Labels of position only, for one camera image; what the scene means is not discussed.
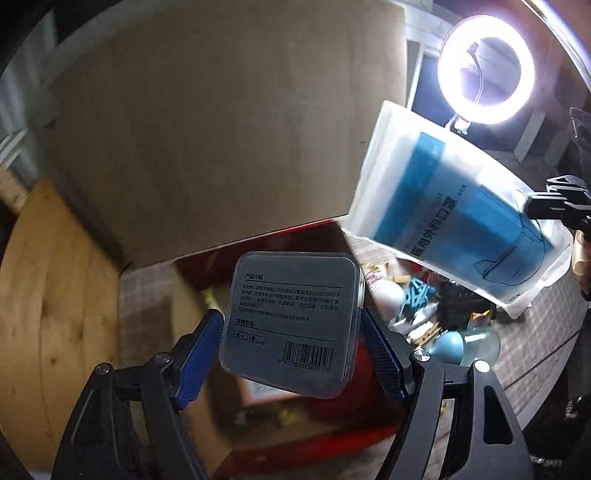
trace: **plastic bag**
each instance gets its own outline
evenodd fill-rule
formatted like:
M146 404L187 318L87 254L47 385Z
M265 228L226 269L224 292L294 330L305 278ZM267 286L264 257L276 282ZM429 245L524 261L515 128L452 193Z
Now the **plastic bag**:
M566 273L573 238L523 213L523 181L478 147L384 102L346 229L494 301L516 318Z

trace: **barcode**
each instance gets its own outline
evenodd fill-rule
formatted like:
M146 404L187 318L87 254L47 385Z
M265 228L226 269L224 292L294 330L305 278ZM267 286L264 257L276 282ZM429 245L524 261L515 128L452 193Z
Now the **barcode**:
M308 370L330 371L335 349L306 343L285 342L283 363Z

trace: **plywood board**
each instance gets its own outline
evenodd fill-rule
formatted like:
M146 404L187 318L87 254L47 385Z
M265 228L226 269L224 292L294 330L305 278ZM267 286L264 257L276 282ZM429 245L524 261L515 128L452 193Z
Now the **plywood board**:
M342 215L406 51L381 0L190 1L50 86L48 169L137 267Z
M0 424L29 469L51 470L92 368L115 360L117 288L110 261L40 180L0 267Z
M25 205L28 191L9 172L4 165L0 166L0 199L10 208L11 212L18 215Z

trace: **led ring light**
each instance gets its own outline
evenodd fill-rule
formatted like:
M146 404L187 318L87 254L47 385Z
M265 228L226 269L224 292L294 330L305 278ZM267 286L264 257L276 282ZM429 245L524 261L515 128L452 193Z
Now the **led ring light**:
M474 42L491 37L513 48L521 65L521 77L507 100L484 106L463 96L460 72L469 62L468 48ZM470 122L498 124L515 115L530 97L534 88L534 60L525 41L512 26L496 17L477 15L458 23L447 36L437 63L437 77L445 100L458 115Z

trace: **black object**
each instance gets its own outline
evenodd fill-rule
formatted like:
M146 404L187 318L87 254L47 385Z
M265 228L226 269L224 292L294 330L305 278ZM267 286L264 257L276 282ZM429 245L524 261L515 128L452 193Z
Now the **black object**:
M179 405L197 398L217 355L223 316L209 310L171 355L159 353L141 367L115 370L98 365L66 426L53 480L146 478L133 435L130 401L140 401L163 480L206 480L178 416Z
M470 314L491 310L491 319L496 318L496 304L477 293L455 283L445 281L439 288L441 301L437 320L443 330L466 330Z
M409 369L416 389L414 395L408 392L408 417L394 437L377 479L423 478L444 398L454 398L455 402L441 479L533 479L530 456L517 418L486 362L459 367L442 364L424 351L414 351L402 335L388 330L374 308L364 310L362 325L386 394L393 393L390 390L393 385L406 383ZM371 338L376 334L381 337L384 350L376 348L377 342ZM388 385L380 370L390 357L396 361L392 370L398 378Z
M4 202L0 201L0 261L4 258L8 240L16 222L17 216L9 210Z
M570 120L573 124L574 143L579 148L579 158L574 161L577 175L585 181L591 181L591 114L570 109Z
M0 15L0 75L53 2L51 0L4 0Z
M573 175L546 180L546 192L527 195L525 214L534 219L561 220L565 227L581 230L591 241L591 193L587 184Z
M207 480L178 411L194 400L220 345L223 317L209 310L197 329L183 336L171 354L159 353L140 367L115 370L98 365L66 426L53 480ZM532 480L525 440L493 371L486 362L471 367L441 364L414 351L391 332L374 308L363 311L363 330L386 394L408 406L378 473L378 479L420 480L433 446L443 398L455 398L453 423L441 478ZM156 475L143 469L130 401L140 401ZM30 478L6 445L0 444L2 478Z
M54 0L57 39L64 41L86 22L121 0Z

